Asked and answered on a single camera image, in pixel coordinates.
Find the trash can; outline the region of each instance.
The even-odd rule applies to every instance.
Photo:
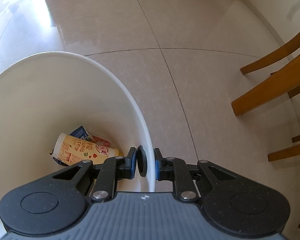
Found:
[[[60,133],[83,125],[126,155],[142,145],[147,174],[122,180],[118,190],[153,192],[155,161],[143,115],[125,86],[97,62],[74,53],[43,52],[0,74],[0,199],[55,172],[50,156]],[[0,220],[0,237],[5,230]]]

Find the metal screw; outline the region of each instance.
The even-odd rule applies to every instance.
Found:
[[[94,192],[92,196],[96,199],[104,199],[109,196],[109,193],[104,190],[98,190]]]
[[[194,199],[197,196],[193,191],[184,191],[181,193],[183,199]]]

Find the baseboard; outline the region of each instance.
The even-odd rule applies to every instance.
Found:
[[[241,0],[243,1],[246,6],[250,8],[251,11],[254,12],[255,15],[260,19],[260,21],[267,27],[267,29],[270,31],[272,36],[276,39],[276,41],[279,43],[280,46],[283,46],[285,43],[283,39],[280,37],[280,35],[277,33],[277,31],[273,28],[273,26],[268,22],[268,20],[262,15],[262,13],[249,1],[249,0]],[[287,56],[289,61],[292,61],[294,57],[292,55]]]

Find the tiled floor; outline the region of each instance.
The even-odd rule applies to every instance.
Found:
[[[300,95],[240,117],[231,108],[287,59],[239,68],[278,47],[240,0],[0,0],[0,73],[42,51],[92,58],[131,92],[164,156],[208,159],[284,193],[284,234],[300,239],[300,156],[267,161],[300,133]]]

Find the ribbed surface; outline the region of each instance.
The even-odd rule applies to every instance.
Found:
[[[2,240],[29,240],[7,234]],[[41,240],[235,240],[211,226],[194,204],[174,199],[171,193],[120,192],[106,203],[93,204],[71,229]],[[262,238],[283,240],[280,235]]]

